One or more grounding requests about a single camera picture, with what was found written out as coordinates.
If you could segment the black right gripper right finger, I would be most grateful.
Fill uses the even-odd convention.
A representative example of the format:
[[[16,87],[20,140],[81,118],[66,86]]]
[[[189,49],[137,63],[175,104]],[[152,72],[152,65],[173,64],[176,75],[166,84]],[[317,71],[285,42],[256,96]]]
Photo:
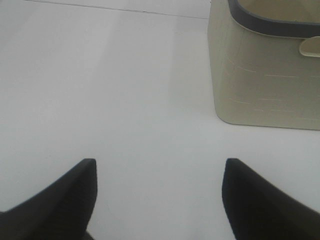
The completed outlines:
[[[318,240],[320,214],[237,158],[226,160],[223,207],[237,240]]]

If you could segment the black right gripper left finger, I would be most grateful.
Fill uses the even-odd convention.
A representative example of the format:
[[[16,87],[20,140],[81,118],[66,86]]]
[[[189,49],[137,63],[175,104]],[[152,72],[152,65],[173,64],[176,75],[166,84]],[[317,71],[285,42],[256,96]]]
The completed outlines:
[[[91,240],[97,162],[81,160],[51,185],[0,214],[2,240]]]

